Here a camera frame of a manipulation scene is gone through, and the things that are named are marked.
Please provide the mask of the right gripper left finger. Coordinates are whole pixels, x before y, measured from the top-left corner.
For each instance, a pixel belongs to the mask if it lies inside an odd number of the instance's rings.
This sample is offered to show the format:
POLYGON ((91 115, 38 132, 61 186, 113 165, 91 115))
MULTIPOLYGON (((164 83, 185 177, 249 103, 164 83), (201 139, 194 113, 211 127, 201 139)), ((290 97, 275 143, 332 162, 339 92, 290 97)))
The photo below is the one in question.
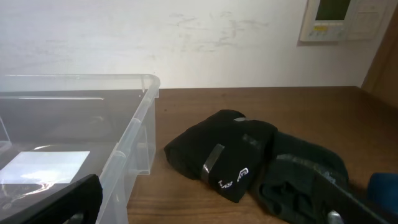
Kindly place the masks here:
POLYGON ((1 224, 96 223, 103 189, 95 174, 70 184, 47 198, 7 217, 1 224))

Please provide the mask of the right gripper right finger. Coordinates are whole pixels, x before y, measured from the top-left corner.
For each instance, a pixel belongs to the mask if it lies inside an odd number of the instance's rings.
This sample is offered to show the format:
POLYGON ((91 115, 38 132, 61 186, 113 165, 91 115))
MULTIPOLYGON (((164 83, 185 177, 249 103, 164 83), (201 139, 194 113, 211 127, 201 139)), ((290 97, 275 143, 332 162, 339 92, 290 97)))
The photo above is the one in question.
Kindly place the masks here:
POLYGON ((389 223, 387 212, 357 198, 327 173, 315 174, 312 194, 316 223, 389 223))

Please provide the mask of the blue towel with tape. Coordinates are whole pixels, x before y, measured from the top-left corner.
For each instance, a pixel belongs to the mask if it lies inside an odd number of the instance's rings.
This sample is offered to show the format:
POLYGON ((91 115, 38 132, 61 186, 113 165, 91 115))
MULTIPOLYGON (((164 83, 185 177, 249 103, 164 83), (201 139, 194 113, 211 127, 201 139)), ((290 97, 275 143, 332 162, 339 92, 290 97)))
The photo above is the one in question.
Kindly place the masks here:
POLYGON ((367 199, 397 214, 397 174, 373 173, 367 187, 367 199))

